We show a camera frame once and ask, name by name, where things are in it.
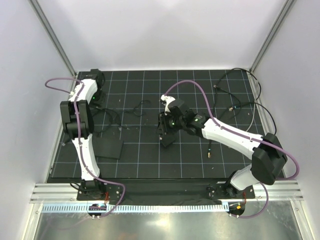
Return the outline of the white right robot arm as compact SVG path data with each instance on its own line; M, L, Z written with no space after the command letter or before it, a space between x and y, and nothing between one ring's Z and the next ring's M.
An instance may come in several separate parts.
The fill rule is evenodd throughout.
M245 132L205 113L194 113L183 100L172 96L162 95L160 103L164 111L158 115L157 132L164 147L172 144L175 134L183 130L189 135L219 142L251 160L250 165L234 171L221 186L225 196L239 198L247 187L257 183L273 185L288 160L272 133L262 136Z

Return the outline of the black cable green plug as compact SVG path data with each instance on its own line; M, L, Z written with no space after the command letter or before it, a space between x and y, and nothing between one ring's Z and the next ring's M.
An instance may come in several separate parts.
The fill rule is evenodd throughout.
M276 121L271 112L259 102L251 102L254 108L254 114L258 114L263 131L265 134L271 133L276 135L278 132Z
M247 72L236 68L227 70L210 70L210 83L213 93L213 113L218 120L240 130L258 133L254 112L255 97L250 87Z

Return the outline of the black network switch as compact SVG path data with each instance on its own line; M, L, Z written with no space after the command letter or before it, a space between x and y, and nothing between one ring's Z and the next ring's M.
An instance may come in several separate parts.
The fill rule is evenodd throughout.
M99 158L119 160L124 141L116 137L97 137L92 140L94 155Z

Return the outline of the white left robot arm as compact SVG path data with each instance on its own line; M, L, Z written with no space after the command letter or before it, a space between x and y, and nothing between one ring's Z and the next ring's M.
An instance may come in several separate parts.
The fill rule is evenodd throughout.
M101 171L94 154L94 120L90 110L90 102L101 96L104 82L104 74L99 69L91 69L77 81L69 99L60 103L63 130L71 139L80 162L81 182L70 184L77 189L79 201L102 200L106 195L105 184L98 180Z

